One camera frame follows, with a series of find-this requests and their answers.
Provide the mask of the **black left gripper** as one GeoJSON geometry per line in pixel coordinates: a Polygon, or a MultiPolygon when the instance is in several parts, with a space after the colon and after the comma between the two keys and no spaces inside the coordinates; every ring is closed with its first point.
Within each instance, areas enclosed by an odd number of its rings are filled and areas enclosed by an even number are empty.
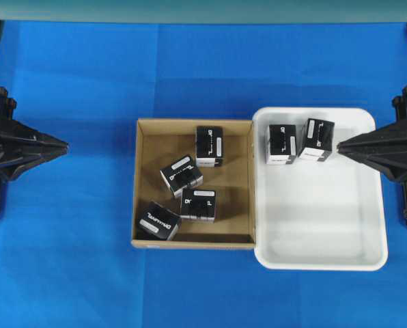
{"type": "Polygon", "coordinates": [[[68,143],[65,141],[13,120],[0,118],[0,176],[7,181],[18,178],[16,170],[22,159],[19,142],[57,148],[41,154],[39,159],[30,160],[21,165],[22,171],[30,170],[68,153],[68,143]]]}

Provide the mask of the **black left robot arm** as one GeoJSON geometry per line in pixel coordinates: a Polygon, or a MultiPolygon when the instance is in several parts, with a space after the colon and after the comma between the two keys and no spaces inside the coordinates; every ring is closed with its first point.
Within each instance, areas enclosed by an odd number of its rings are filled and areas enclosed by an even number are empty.
{"type": "MultiPolygon", "coordinates": [[[[3,21],[0,20],[0,39],[3,21]]],[[[17,103],[0,87],[0,209],[5,185],[21,174],[68,152],[68,143],[13,118],[17,103]]]]}

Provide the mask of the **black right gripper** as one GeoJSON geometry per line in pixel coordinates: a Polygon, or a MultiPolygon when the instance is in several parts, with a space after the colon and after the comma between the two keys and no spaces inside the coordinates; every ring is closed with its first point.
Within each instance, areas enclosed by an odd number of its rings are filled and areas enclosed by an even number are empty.
{"type": "Polygon", "coordinates": [[[383,131],[378,129],[341,141],[337,144],[337,151],[340,155],[383,173],[384,168],[380,164],[362,154],[351,152],[345,148],[379,146],[382,143],[384,133],[385,146],[388,148],[384,155],[387,168],[384,174],[393,182],[407,181],[407,119],[389,124],[383,128],[383,131]]]}

